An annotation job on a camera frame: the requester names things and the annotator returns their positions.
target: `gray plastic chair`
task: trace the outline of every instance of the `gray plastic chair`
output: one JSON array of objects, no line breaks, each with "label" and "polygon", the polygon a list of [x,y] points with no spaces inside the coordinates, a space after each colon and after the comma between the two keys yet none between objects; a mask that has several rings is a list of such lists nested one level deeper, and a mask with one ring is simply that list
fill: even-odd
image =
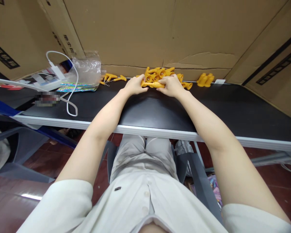
[{"label": "gray plastic chair", "polygon": [[48,137],[26,127],[16,127],[0,133],[0,141],[18,133],[18,143],[14,158],[9,158],[0,169],[0,176],[9,179],[31,180],[44,183],[53,182],[55,179],[23,166],[47,140]]},{"label": "gray plastic chair", "polygon": [[[106,152],[108,152],[107,168],[108,168],[109,183],[110,183],[111,170],[113,167],[115,156],[117,154],[117,150],[118,150],[117,146],[115,146],[112,142],[107,141],[106,146],[103,151],[103,156],[100,162],[100,165],[101,165]],[[207,178],[205,169],[198,157],[198,154],[185,153],[185,154],[176,156],[173,145],[171,145],[171,150],[174,156],[174,161],[176,164],[177,176],[178,176],[179,181],[182,184],[184,183],[184,179],[185,179],[185,175],[187,171],[187,165],[189,163],[191,167],[191,173],[192,173],[192,178],[194,181],[195,190],[196,190],[196,197],[210,210],[210,212],[216,217],[216,219],[218,219],[218,221],[223,225],[223,219],[221,216],[219,204],[213,193],[210,182]]]}]

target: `cardboard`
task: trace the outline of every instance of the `cardboard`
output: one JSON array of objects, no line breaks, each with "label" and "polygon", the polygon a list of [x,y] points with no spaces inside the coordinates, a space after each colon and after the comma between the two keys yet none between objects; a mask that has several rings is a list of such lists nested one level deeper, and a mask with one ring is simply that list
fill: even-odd
[{"label": "cardboard", "polygon": [[278,48],[291,38],[291,0],[278,12],[225,77],[228,83],[242,84]]},{"label": "cardboard", "polygon": [[[36,1],[2,1],[0,3],[0,73],[18,80],[49,67],[45,53],[62,52]],[[50,55],[54,63],[66,60]]]},{"label": "cardboard", "polygon": [[208,71],[224,78],[287,0],[39,2],[57,33],[99,51],[108,72],[174,66],[195,81]]},{"label": "cardboard", "polygon": [[245,87],[291,117],[291,45]]}]

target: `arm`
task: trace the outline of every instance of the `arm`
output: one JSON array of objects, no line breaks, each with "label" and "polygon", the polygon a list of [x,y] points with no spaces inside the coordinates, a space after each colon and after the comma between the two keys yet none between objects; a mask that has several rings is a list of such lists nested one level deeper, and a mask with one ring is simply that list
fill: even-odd
[{"label": "arm", "polygon": [[61,180],[84,180],[94,185],[101,156],[110,134],[115,130],[127,99],[133,94],[146,92],[140,86],[144,75],[129,80],[125,88],[105,106],[93,119],[77,144],[68,162],[55,182]]},{"label": "arm", "polygon": [[249,205],[291,224],[244,148],[224,122],[189,91],[184,90],[176,76],[165,77],[159,82],[166,86],[158,91],[177,98],[205,141],[211,154],[223,204]]}]

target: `hand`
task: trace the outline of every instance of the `hand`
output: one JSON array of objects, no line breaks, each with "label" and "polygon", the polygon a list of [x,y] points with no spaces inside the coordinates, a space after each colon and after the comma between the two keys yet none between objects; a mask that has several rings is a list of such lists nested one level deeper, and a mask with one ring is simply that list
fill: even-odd
[{"label": "hand", "polygon": [[178,98],[179,95],[186,91],[175,74],[166,76],[158,82],[165,84],[165,88],[157,88],[157,90],[170,97]]},{"label": "hand", "polygon": [[145,88],[141,87],[142,80],[146,81],[144,74],[140,75],[139,77],[131,78],[127,82],[126,86],[124,87],[124,90],[126,90],[129,95],[140,94],[142,92],[146,92],[149,88],[148,87],[145,87]]}]

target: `black tabletop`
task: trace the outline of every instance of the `black tabletop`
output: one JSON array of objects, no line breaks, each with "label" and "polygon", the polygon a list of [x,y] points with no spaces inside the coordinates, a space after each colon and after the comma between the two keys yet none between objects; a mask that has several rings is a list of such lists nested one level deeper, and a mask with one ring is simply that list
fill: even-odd
[{"label": "black tabletop", "polygon": [[7,88],[0,87],[0,101],[9,105],[10,107],[17,109],[18,107],[33,101],[37,91],[23,88],[18,91],[8,90]]},{"label": "black tabletop", "polygon": [[[96,92],[74,93],[70,101],[79,115],[66,112],[66,103],[55,107],[31,107],[23,114],[34,117],[92,121],[96,114],[125,86],[125,82],[100,85]],[[213,84],[210,88],[195,83],[191,93],[240,137],[291,141],[291,118],[239,85]],[[196,132],[182,105],[175,99],[150,88],[131,96],[124,106],[119,125]]]}]

